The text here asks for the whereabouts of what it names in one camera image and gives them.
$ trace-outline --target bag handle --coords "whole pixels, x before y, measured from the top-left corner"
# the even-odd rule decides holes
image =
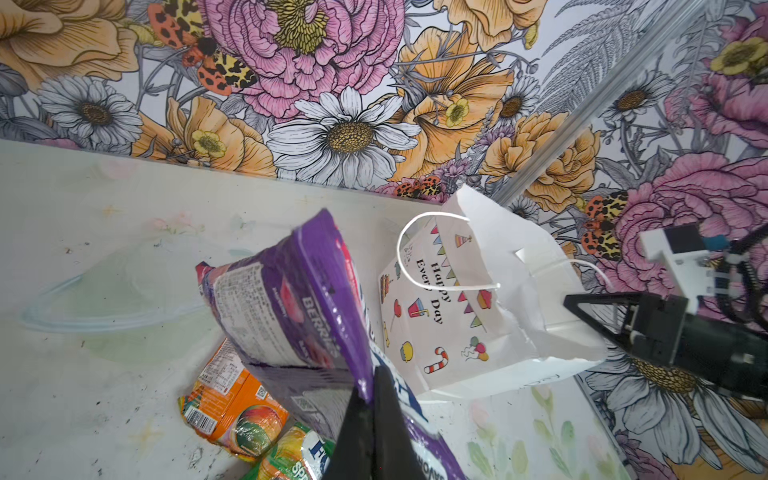
[[[463,290],[490,290],[490,289],[497,289],[501,288],[502,285],[500,283],[490,283],[488,285],[471,285],[471,286],[464,286],[464,285],[455,285],[455,286],[440,286],[440,285],[427,285],[426,283],[419,283],[416,280],[413,279],[410,273],[408,273],[408,269],[406,269],[406,266],[402,262],[402,256],[400,255],[400,244],[402,243],[402,237],[406,234],[406,230],[408,230],[411,225],[413,225],[418,219],[424,218],[424,217],[451,217],[451,218],[458,218],[459,220],[464,220],[465,222],[469,222],[469,219],[467,217],[463,217],[461,215],[457,214],[451,214],[449,212],[424,212],[423,214],[418,214],[415,217],[411,219],[406,225],[400,230],[400,235],[397,237],[397,261],[400,264],[402,268],[403,274],[406,276],[408,281],[410,283],[413,283],[416,286],[420,286],[421,288],[425,290],[443,290],[446,292],[460,292]]]

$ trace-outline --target orange snack bag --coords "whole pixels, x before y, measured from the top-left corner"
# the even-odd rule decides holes
[[[248,373],[226,339],[179,398],[184,421],[211,443],[254,462],[277,439],[288,412]]]

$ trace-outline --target transparent plastic strip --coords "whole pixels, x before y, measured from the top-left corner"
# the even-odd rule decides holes
[[[600,114],[605,105],[621,94],[627,84],[637,77],[640,69],[669,41],[677,37],[713,0],[677,0],[659,15],[659,19],[643,35],[637,44],[611,69],[597,87],[581,102],[576,112],[568,115],[554,137],[531,155],[523,168],[492,199],[500,205],[508,205],[539,178],[557,157],[572,144],[576,137]]]

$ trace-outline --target table surface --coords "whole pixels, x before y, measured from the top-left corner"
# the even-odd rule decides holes
[[[399,229],[435,209],[9,141],[0,151],[0,478],[226,480],[249,468],[197,437],[177,410],[223,339],[210,314],[116,333],[20,326],[19,309],[44,289],[163,225],[257,252],[326,207],[376,298]],[[424,410],[470,478],[624,478],[573,379],[538,396],[524,389]]]

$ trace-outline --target paper bag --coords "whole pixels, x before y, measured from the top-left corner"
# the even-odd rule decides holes
[[[420,399],[490,396],[604,359],[603,339],[563,307],[584,291],[549,233],[466,186],[442,211],[469,222],[430,217],[379,278],[385,352]]]

